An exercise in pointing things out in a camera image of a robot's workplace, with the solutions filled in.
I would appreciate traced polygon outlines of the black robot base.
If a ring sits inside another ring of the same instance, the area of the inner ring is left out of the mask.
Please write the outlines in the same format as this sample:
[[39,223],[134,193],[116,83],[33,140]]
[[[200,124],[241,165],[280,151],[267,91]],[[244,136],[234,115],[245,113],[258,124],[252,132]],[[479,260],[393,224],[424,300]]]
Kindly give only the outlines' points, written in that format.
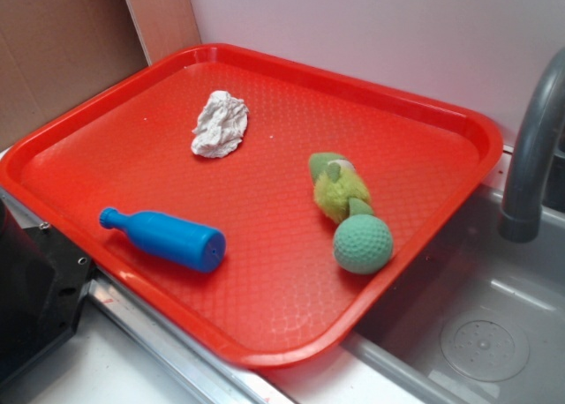
[[1,204],[1,387],[77,331],[93,260],[49,224],[21,227]]

